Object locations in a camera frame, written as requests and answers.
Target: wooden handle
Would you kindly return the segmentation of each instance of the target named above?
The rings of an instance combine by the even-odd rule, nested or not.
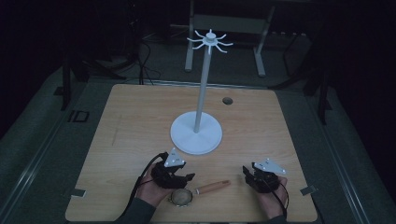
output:
[[[195,189],[196,194],[203,194],[203,193],[207,193],[209,191],[215,190],[215,189],[222,189],[224,187],[227,187],[231,184],[230,180],[223,180],[220,182],[216,182],[213,184],[208,184],[199,188]]]

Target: person's arm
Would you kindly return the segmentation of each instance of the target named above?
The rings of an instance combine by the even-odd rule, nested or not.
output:
[[[288,179],[282,176],[279,176],[278,179],[280,184],[286,187]],[[277,188],[274,193],[283,203],[283,206],[285,206],[285,202],[288,199],[286,190],[282,186],[279,186],[279,188]],[[279,201],[273,193],[257,193],[257,198],[259,199],[261,210],[268,217],[268,221],[266,221],[265,224],[288,223],[286,218],[283,216],[283,207],[281,204],[279,204]]]
[[[152,181],[151,170],[154,165],[148,168],[147,174],[141,181],[141,186],[137,190],[135,198],[126,211],[116,223],[120,224],[147,224],[151,220],[160,202],[173,191],[173,189],[163,189]]]

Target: white stand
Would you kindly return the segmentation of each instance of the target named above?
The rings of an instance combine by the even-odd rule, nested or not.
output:
[[[191,42],[202,41],[203,43],[193,49],[198,49],[205,45],[205,57],[201,76],[198,106],[196,111],[187,112],[175,119],[171,126],[171,138],[180,150],[192,155],[202,155],[213,151],[220,144],[222,138],[222,130],[219,122],[209,114],[202,112],[212,47],[215,46],[221,52],[226,53],[227,51],[220,49],[218,44],[224,46],[230,46],[232,44],[223,44],[219,42],[218,40],[224,38],[225,35],[220,38],[216,38],[216,35],[212,33],[212,30],[210,30],[206,36],[199,35],[196,31],[195,33],[203,39],[188,39]]]

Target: round white base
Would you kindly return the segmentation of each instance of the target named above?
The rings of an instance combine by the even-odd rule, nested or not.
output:
[[[194,132],[196,111],[180,115],[171,126],[171,138],[178,149],[202,155],[213,151],[221,142],[222,130],[212,116],[202,113],[199,132]]]

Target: wooden tabletop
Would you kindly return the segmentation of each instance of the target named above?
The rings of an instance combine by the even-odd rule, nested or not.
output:
[[[115,85],[81,170],[66,211],[69,221],[112,221],[120,216],[136,179],[149,161],[174,144],[170,127],[181,114],[195,111],[199,88]],[[233,99],[231,105],[222,102]],[[219,146],[195,156],[177,152],[186,161],[177,175],[195,173],[187,188],[231,180],[225,189],[194,196],[187,207],[164,200],[153,222],[256,222],[261,213],[253,189],[245,183],[242,166],[270,158],[287,173],[290,195],[288,221],[314,221],[317,213],[282,110],[273,91],[207,88],[204,112],[216,118],[223,131]]]

